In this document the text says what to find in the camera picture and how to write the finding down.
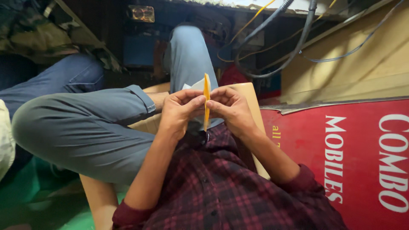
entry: black cable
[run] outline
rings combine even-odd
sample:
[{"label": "black cable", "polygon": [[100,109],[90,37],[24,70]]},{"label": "black cable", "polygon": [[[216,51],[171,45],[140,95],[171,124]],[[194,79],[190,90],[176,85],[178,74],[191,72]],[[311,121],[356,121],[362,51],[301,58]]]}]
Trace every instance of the black cable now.
[{"label": "black cable", "polygon": [[305,22],[304,29],[303,29],[303,32],[301,34],[300,40],[298,41],[298,43],[297,43],[294,51],[291,53],[290,57],[287,59],[287,61],[280,68],[278,68],[277,70],[275,70],[275,71],[273,71],[271,73],[268,73],[268,74],[256,75],[256,74],[251,74],[251,73],[246,72],[246,70],[243,67],[240,66],[240,62],[239,62],[239,55],[240,55],[241,51],[243,50],[244,46],[247,45],[250,42],[250,40],[253,39],[253,37],[255,37],[268,24],[270,24],[273,21],[273,19],[275,19],[279,14],[285,12],[293,1],[294,0],[285,0],[284,3],[280,6],[280,8],[278,8],[272,15],[270,15],[270,17],[268,17],[267,20],[265,20],[261,25],[259,25],[251,34],[249,34],[244,39],[243,43],[240,44],[240,46],[239,46],[239,48],[237,50],[236,57],[234,59],[234,64],[236,65],[236,67],[237,67],[237,69],[239,70],[240,73],[242,73],[243,75],[245,75],[247,77],[254,78],[254,79],[266,78],[266,77],[273,76],[274,74],[278,73],[280,70],[282,70],[283,68],[288,66],[288,64],[293,60],[295,55],[297,55],[298,52],[301,50],[301,47],[303,46],[303,44],[307,40],[308,33],[310,32],[310,29],[311,29],[312,20],[313,20],[314,15],[315,15],[315,10],[317,9],[317,0],[310,0],[308,15],[307,15],[307,19],[306,19],[306,22]]},{"label": "black cable", "polygon": [[[352,0],[346,7],[342,8],[340,11],[338,11],[337,13],[335,13],[335,15],[338,15],[340,13],[342,13],[343,11],[349,9],[350,6],[352,6],[356,1],[358,0]],[[311,31],[315,30],[316,28],[324,25],[325,23],[327,23],[327,20],[320,20],[318,21],[315,25],[313,24],[313,27],[311,27]]]},{"label": "black cable", "polygon": [[341,58],[343,58],[343,57],[346,57],[346,56],[348,56],[348,55],[351,55],[351,54],[355,53],[356,51],[358,51],[358,50],[372,37],[372,35],[375,33],[375,31],[376,31],[377,29],[379,29],[379,27],[390,17],[390,15],[392,14],[392,12],[393,12],[403,1],[404,1],[404,0],[401,0],[400,2],[398,2],[398,3],[388,12],[388,14],[386,14],[386,16],[380,21],[380,23],[375,27],[375,29],[366,37],[366,39],[365,39],[359,46],[357,46],[355,49],[349,51],[348,53],[346,53],[346,54],[344,54],[344,55],[341,55],[341,56],[338,56],[338,57],[335,57],[335,58],[329,58],[329,59],[310,59],[310,58],[308,58],[308,57],[306,57],[306,56],[304,56],[304,55],[303,55],[303,57],[304,57],[305,59],[309,60],[309,61],[312,61],[312,62],[322,63],[322,62],[336,61],[336,60],[339,60],[339,59],[341,59]]}]

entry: blue wire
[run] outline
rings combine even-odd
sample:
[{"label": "blue wire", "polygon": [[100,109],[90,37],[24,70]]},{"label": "blue wire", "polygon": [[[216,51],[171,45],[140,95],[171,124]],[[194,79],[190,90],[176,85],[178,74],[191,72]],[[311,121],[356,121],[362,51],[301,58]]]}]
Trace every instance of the blue wire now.
[{"label": "blue wire", "polygon": [[344,54],[344,55],[341,55],[341,56],[338,56],[338,57],[335,57],[335,58],[330,58],[330,59],[310,59],[310,58],[308,58],[308,57],[306,57],[306,56],[304,56],[304,55],[303,55],[303,57],[304,57],[305,59],[309,60],[309,61],[312,61],[312,62],[322,63],[322,62],[336,61],[336,60],[339,60],[339,59],[341,59],[341,58],[343,58],[343,57],[346,57],[346,56],[348,56],[348,55],[351,55],[351,54],[357,52],[357,51],[372,37],[372,35],[375,33],[375,31],[390,17],[390,15],[392,14],[392,12],[393,12],[402,2],[404,2],[404,1],[405,1],[405,0],[400,0],[400,2],[398,2],[398,3],[388,12],[388,14],[386,14],[386,16],[380,21],[380,23],[375,27],[375,29],[366,37],[366,39],[365,39],[359,46],[357,46],[355,49],[349,51],[348,53],[346,53],[346,54]]}]

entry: red cloth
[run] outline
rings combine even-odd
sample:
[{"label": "red cloth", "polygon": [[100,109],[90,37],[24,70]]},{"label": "red cloth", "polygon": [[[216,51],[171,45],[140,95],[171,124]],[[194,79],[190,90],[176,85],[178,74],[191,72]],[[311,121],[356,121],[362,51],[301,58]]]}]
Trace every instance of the red cloth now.
[{"label": "red cloth", "polygon": [[155,209],[122,202],[113,229],[346,228],[305,165],[294,180],[277,185],[247,169],[224,124],[207,134],[205,144],[198,137],[181,141]]}]

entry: green floor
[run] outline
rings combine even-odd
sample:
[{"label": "green floor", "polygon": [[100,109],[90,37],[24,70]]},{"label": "green floor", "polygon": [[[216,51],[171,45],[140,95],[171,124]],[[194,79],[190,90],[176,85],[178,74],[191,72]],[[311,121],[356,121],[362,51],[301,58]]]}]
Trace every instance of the green floor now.
[{"label": "green floor", "polygon": [[0,230],[20,224],[32,230],[94,230],[79,179],[67,182],[51,176],[45,170],[49,164],[42,163],[32,160],[12,183],[0,188]]}]

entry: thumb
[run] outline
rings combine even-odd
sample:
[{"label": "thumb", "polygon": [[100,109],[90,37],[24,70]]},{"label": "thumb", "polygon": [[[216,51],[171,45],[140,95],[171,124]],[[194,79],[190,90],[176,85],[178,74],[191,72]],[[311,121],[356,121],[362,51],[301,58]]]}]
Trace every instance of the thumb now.
[{"label": "thumb", "polygon": [[199,108],[201,105],[203,105],[205,101],[206,97],[204,95],[200,95],[190,100],[187,104],[184,105],[184,107],[187,109],[187,112],[190,113],[193,110]]},{"label": "thumb", "polygon": [[207,106],[210,110],[212,110],[212,111],[214,111],[214,112],[216,112],[216,113],[219,113],[219,114],[221,114],[222,116],[226,116],[226,115],[229,113],[229,107],[228,107],[228,106],[225,106],[225,105],[223,105],[223,104],[221,104],[221,103],[219,103],[219,102],[217,102],[217,101],[209,100],[209,101],[206,103],[206,106]]}]

